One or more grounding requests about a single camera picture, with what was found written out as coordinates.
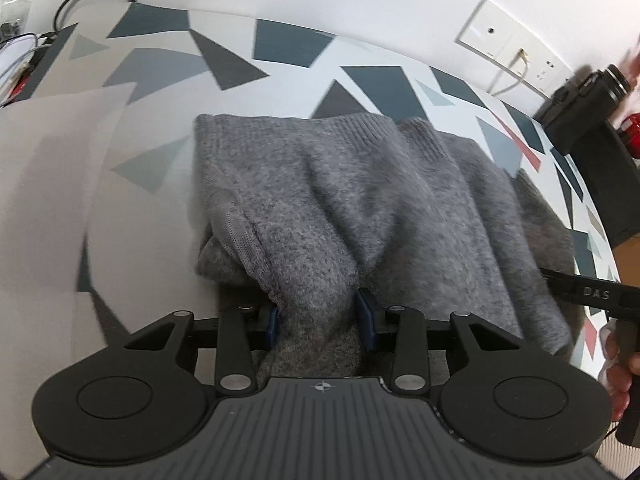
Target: sweater sleeve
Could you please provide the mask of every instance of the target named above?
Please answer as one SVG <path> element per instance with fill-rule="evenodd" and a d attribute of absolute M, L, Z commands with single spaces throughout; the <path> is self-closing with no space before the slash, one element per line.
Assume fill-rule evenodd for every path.
<path fill-rule="evenodd" d="M 520 205 L 524 234 L 536 265 L 573 274 L 574 244 L 569 229 L 562 224 L 523 170 L 518 172 L 512 184 Z M 584 324 L 584 309 L 566 301 L 556 300 L 556 303 L 571 331 L 571 344 L 560 349 L 556 355 L 569 360 Z"/>
<path fill-rule="evenodd" d="M 476 142 L 442 135 L 476 203 L 525 339 L 552 354 L 562 352 L 570 345 L 570 330 L 530 250 L 530 245 L 546 236 L 545 216 L 541 215 L 537 231 L 529 230 L 536 239 L 528 239 L 522 222 L 524 209 L 508 175 Z"/>

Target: wall plate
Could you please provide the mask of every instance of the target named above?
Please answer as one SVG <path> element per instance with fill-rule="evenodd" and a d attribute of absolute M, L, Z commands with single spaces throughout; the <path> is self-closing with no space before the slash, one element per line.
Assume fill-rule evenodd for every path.
<path fill-rule="evenodd" d="M 483 0 L 460 32 L 458 43 L 496 59 L 520 24 L 489 0 Z"/>
<path fill-rule="evenodd" d="M 518 57 L 524 49 L 529 59 L 524 82 L 544 96 L 550 96 L 573 75 L 540 38 L 489 0 L 478 5 L 457 42 L 491 59 L 514 77 L 524 72 L 525 63 Z"/>

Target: gray sweater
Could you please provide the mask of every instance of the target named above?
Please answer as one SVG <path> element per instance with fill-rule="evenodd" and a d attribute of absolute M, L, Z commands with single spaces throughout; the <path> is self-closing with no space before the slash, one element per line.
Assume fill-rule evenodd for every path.
<path fill-rule="evenodd" d="M 197 271 L 257 285 L 280 310 L 261 378 L 361 371 L 360 286 L 429 319 L 468 310 L 551 353 L 570 348 L 580 309 L 567 323 L 529 247 L 571 272 L 568 232 L 472 140 L 373 114 L 201 115 L 195 129 L 211 225 Z"/>

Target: ribbed black surface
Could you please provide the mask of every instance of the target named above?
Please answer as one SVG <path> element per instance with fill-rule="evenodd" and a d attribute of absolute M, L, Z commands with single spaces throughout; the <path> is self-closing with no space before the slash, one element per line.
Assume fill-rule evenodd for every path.
<path fill-rule="evenodd" d="M 190 442 L 148 463 L 97 468 L 53 458 L 30 480 L 612 480 L 595 459 L 517 466 L 461 444 L 421 400 L 376 379 L 272 379 L 224 400 Z"/>

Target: human hand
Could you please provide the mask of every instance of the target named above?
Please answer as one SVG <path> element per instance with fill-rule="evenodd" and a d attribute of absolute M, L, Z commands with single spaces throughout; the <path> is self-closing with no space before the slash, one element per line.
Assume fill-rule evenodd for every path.
<path fill-rule="evenodd" d="M 638 81 L 640 79 L 640 38 L 638 38 L 636 45 L 626 52 L 618 68 L 631 85 L 632 91 L 609 118 L 609 123 L 611 123 L 615 129 L 618 129 L 629 115 L 638 111 L 638 92 L 636 92 L 636 89 L 638 88 Z"/>
<path fill-rule="evenodd" d="M 603 350 L 605 358 L 609 361 L 614 361 L 618 357 L 620 345 L 615 331 L 607 335 Z M 640 375 L 640 353 L 633 354 L 627 366 L 615 363 L 605 371 L 605 386 L 611 398 L 613 422 L 619 421 L 629 406 L 629 389 L 633 375 Z"/>

